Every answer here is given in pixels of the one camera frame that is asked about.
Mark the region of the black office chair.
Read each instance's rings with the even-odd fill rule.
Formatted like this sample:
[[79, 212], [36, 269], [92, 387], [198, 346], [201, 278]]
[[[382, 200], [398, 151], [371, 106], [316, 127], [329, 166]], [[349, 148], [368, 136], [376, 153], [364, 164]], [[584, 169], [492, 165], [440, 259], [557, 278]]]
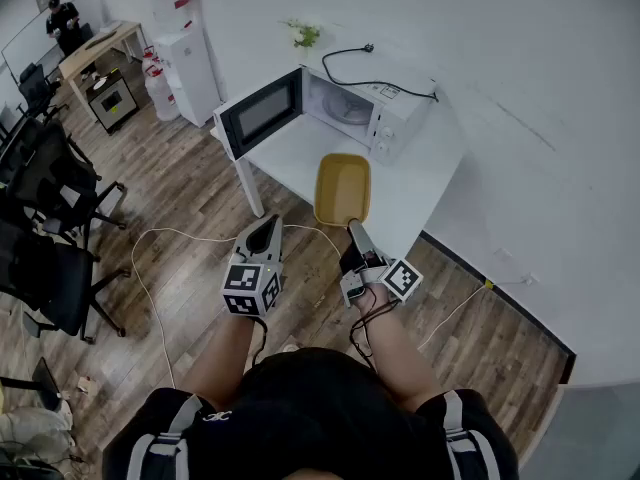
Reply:
[[59, 81], [48, 81], [41, 64], [30, 63], [19, 77], [18, 89], [27, 104], [27, 109], [22, 110], [22, 114], [32, 118], [42, 115], [44, 122], [48, 122], [60, 111], [59, 107], [51, 104], [60, 87]]
[[99, 192], [100, 180], [57, 119], [46, 124], [25, 119], [0, 153], [0, 189], [6, 197], [41, 215], [43, 230], [69, 243], [74, 242], [71, 232], [78, 229], [87, 247], [94, 220], [127, 228], [100, 212], [113, 190], [124, 192], [126, 187], [114, 181]]
[[89, 310], [94, 309], [118, 336], [126, 335], [98, 303], [97, 294], [112, 281], [129, 278], [131, 272], [119, 268], [94, 281], [93, 265], [94, 256], [85, 249], [0, 219], [0, 292], [40, 312], [48, 320], [38, 325], [40, 330], [78, 335], [93, 344], [86, 324]]

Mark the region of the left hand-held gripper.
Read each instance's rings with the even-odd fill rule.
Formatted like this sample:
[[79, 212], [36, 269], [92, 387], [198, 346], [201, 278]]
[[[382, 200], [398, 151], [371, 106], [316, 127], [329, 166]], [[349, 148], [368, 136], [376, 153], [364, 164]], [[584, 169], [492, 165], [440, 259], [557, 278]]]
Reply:
[[264, 317], [275, 305], [282, 292], [282, 237], [279, 215], [259, 219], [239, 234], [222, 283], [229, 313]]

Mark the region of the wooden desk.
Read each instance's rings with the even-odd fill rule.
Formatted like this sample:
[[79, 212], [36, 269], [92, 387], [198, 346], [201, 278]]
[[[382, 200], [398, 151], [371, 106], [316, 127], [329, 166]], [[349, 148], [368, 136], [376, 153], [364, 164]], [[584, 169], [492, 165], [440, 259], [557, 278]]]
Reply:
[[76, 78], [80, 75], [80, 72], [91, 63], [96, 62], [108, 50], [116, 48], [117, 46], [122, 49], [127, 62], [131, 64], [135, 60], [135, 54], [128, 39], [132, 36], [136, 36], [137, 44], [141, 50], [147, 46], [141, 24], [138, 22], [122, 21], [111, 31], [100, 32], [94, 38], [83, 43], [73, 54], [59, 64], [59, 70], [63, 80], [69, 84], [92, 122], [97, 122], [98, 119], [90, 107], [86, 96], [76, 83]]

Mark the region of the person's black shirt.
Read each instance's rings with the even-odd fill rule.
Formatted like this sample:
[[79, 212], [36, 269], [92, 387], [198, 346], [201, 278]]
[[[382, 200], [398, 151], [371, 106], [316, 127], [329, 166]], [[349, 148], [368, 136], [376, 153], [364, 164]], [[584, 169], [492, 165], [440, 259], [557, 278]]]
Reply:
[[185, 429], [190, 480], [519, 480], [510, 441], [483, 397], [460, 389], [415, 412], [355, 359], [305, 348], [270, 356], [227, 408], [202, 402]]

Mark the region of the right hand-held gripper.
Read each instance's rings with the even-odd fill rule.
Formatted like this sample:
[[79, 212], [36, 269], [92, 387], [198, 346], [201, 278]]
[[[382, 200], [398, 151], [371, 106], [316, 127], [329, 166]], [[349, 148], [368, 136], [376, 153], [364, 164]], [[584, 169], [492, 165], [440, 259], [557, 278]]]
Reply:
[[424, 277], [406, 259], [390, 259], [379, 254], [360, 220], [349, 221], [348, 231], [354, 246], [342, 255], [340, 288], [346, 308], [373, 285], [384, 285], [392, 301], [405, 303]]

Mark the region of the white plastic bags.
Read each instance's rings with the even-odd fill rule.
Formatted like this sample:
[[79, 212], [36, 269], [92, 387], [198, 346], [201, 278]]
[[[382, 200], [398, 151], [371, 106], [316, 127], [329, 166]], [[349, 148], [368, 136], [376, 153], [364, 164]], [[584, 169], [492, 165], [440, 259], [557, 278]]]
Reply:
[[66, 401], [57, 411], [18, 407], [0, 414], [0, 446], [19, 457], [56, 463], [76, 445], [72, 428], [73, 415]]

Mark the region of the clear dispenser water bottle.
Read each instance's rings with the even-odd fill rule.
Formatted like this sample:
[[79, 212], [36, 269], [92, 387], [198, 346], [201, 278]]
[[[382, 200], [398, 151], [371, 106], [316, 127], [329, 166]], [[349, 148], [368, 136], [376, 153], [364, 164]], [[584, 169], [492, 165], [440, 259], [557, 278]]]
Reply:
[[151, 0], [152, 15], [159, 31], [179, 33], [201, 21], [198, 0]]

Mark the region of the person's right forearm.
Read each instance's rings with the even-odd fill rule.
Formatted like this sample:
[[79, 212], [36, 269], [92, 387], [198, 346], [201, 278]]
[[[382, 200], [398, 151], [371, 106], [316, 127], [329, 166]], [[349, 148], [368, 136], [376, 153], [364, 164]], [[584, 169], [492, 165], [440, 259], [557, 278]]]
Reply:
[[361, 317], [376, 372], [392, 398], [415, 412], [426, 401], [442, 394], [431, 363], [411, 342], [394, 310], [384, 285], [376, 284], [354, 301]]

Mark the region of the white flower bouquet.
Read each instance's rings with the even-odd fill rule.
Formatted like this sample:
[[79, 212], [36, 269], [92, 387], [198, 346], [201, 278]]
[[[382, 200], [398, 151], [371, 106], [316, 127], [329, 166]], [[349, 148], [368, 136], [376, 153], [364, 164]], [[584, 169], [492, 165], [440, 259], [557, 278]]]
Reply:
[[335, 30], [326, 24], [295, 18], [280, 20], [279, 24], [287, 29], [292, 46], [298, 50], [326, 49], [337, 40]]

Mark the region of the black countertop oven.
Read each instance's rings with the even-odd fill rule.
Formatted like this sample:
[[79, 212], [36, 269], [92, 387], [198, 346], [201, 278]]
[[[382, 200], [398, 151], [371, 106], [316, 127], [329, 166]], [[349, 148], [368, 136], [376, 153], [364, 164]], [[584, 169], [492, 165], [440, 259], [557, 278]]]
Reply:
[[119, 68], [99, 78], [85, 94], [98, 122], [109, 135], [139, 111], [139, 105]]

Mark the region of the whiteboard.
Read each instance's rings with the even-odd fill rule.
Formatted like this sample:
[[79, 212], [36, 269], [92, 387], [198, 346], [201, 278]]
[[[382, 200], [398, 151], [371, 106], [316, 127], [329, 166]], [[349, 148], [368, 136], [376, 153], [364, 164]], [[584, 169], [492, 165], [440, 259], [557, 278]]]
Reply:
[[0, 51], [16, 84], [19, 83], [21, 73], [30, 64], [41, 65], [44, 74], [49, 76], [64, 59], [57, 41], [46, 33], [46, 22], [49, 16], [49, 11], [40, 13]]

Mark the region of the white water dispenser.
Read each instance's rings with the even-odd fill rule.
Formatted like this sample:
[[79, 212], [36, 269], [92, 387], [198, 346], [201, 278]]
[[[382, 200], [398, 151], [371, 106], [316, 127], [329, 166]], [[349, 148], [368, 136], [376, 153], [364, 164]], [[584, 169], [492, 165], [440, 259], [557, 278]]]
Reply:
[[202, 30], [163, 34], [154, 46], [181, 115], [204, 127], [221, 98]]

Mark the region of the white microwave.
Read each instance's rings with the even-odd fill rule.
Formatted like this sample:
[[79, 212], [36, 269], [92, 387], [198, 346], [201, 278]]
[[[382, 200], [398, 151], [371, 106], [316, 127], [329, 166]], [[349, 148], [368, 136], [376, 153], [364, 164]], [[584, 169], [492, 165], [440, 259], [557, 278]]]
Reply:
[[373, 158], [395, 160], [423, 125], [437, 96], [411, 95], [387, 82], [348, 86], [301, 65], [214, 111], [218, 138], [238, 160], [302, 117], [322, 122], [363, 145]]

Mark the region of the person's left forearm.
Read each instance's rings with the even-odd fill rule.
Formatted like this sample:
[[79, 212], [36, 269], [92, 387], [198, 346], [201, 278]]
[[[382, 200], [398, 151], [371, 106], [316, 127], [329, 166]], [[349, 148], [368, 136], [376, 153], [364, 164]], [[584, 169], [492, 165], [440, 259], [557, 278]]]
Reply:
[[217, 409], [233, 403], [244, 376], [255, 319], [226, 315], [179, 388]]

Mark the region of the white table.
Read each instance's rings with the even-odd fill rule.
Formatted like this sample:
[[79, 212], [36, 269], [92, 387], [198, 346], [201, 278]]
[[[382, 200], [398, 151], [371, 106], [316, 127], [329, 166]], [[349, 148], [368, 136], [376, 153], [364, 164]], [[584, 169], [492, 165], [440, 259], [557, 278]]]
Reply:
[[[433, 92], [437, 100], [429, 104], [423, 125], [413, 139], [388, 164], [376, 161], [355, 140], [308, 117], [284, 126], [238, 160], [228, 155], [254, 214], [261, 217], [265, 213], [254, 168], [307, 202], [313, 202], [321, 160], [331, 153], [360, 155], [371, 168], [370, 208], [364, 227], [384, 252], [393, 257], [405, 256], [443, 196], [466, 150], [450, 98], [432, 75], [384, 54], [366, 53], [359, 48], [310, 57], [301, 65], [324, 72], [332, 81], [342, 81], [348, 86], [387, 82], [415, 96], [425, 97]], [[299, 66], [288, 68], [230, 100], [244, 97]]]

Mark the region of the yellow rectangular tray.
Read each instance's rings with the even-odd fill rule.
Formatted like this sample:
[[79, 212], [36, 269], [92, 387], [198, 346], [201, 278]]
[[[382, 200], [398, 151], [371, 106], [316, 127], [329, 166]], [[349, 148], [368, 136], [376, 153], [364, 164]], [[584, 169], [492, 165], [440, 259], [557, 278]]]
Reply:
[[371, 168], [366, 158], [331, 153], [320, 162], [315, 184], [314, 215], [322, 224], [346, 227], [364, 222], [371, 198]]

